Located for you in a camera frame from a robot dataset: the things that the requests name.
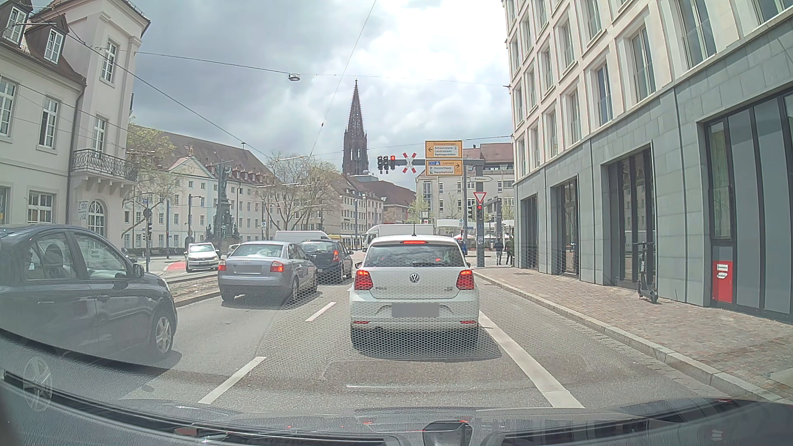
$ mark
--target person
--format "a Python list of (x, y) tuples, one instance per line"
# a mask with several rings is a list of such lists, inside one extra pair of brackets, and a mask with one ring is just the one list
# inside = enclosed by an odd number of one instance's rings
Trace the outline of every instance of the person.
[(504, 254), (504, 243), (501, 242), (501, 237), (496, 239), (493, 248), (496, 249), (496, 258), (498, 259), (496, 265), (501, 265), (501, 255)]
[(504, 244), (504, 249), (507, 250), (507, 261), (504, 262), (509, 266), (515, 266), (515, 239), (509, 237), (507, 243)]

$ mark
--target cobblestone pavement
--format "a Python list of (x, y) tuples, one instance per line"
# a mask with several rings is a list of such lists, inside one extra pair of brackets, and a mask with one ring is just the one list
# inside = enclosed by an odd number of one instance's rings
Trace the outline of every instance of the cobblestone pavement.
[(532, 270), (477, 272), (793, 399), (793, 387), (769, 377), (793, 367), (793, 325), (663, 298), (653, 305), (632, 290)]

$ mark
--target sky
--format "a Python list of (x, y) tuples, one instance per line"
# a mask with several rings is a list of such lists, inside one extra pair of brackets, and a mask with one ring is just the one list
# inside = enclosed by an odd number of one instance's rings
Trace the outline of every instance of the sky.
[[(238, 147), (241, 140), (262, 161), (313, 153), (340, 169), (357, 79), (374, 169), (377, 156), (421, 153), (425, 140), (511, 133), (497, 0), (377, 0), (374, 8), (372, 0), (134, 2), (151, 19), (141, 52), (301, 74), (290, 82), (282, 73), (139, 54), (139, 77), (221, 129), (136, 81), (139, 125)], [(379, 176), (416, 185), (401, 170)]]

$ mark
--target lane marking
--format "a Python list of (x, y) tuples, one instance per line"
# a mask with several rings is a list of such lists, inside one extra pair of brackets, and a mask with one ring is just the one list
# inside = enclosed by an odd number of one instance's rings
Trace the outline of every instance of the lane marking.
[(536, 359), (529, 355), (523, 347), (515, 342), (504, 330), (500, 329), (498, 325), (494, 324), (493, 321), (481, 311), (479, 312), (479, 324), (488, 331), (490, 337), (504, 349), (516, 364), (518, 364), (520, 370), (529, 377), (537, 387), (537, 390), (542, 393), (542, 396), (544, 396), (553, 407), (584, 407), (576, 397), (574, 397), (569, 390), (565, 389), (565, 387), (538, 363)]
[(251, 359), (250, 363), (245, 364), (241, 369), (239, 369), (234, 375), (231, 375), (228, 379), (226, 379), (222, 384), (218, 387), (215, 387), (215, 390), (209, 392), (205, 397), (198, 400), (199, 404), (212, 404), (218, 397), (220, 397), (226, 390), (231, 389), (233, 385), (237, 384), (247, 373), (253, 370), (253, 367), (256, 367), (266, 358), (264, 356), (256, 356), (254, 359)]
[(305, 321), (306, 321), (306, 322), (311, 322), (311, 321), (313, 321), (314, 319), (317, 319), (319, 316), (321, 316), (321, 315), (322, 315), (322, 313), (324, 313), (324, 312), (328, 311), (328, 310), (329, 310), (329, 309), (330, 309), (330, 308), (331, 308), (333, 305), (335, 305), (335, 304), (336, 304), (336, 302), (328, 302), (328, 304), (327, 304), (326, 306), (324, 306), (324, 307), (320, 308), (320, 310), (319, 310), (319, 311), (317, 311), (316, 313), (312, 314), (312, 315), (311, 315), (311, 317), (310, 317), (310, 318), (308, 318), (308, 319), (306, 319)]

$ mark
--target car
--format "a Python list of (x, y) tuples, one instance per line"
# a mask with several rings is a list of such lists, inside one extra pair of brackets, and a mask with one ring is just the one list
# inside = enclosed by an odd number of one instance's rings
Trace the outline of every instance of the car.
[(0, 225), (0, 327), (55, 352), (136, 362), (170, 354), (168, 284), (99, 234), (70, 225)]
[(351, 254), (340, 241), (307, 240), (300, 244), (303, 252), (316, 265), (319, 277), (329, 277), (337, 283), (351, 278), (355, 268)]
[(446, 236), (381, 236), (350, 288), (350, 336), (362, 346), (374, 331), (453, 330), (474, 344), (479, 289), (459, 245)]
[(316, 266), (300, 245), (273, 240), (247, 241), (220, 262), (217, 285), (225, 302), (238, 294), (283, 302), (317, 288)]
[(185, 271), (196, 269), (217, 269), (220, 265), (220, 252), (209, 242), (191, 243), (185, 252)]

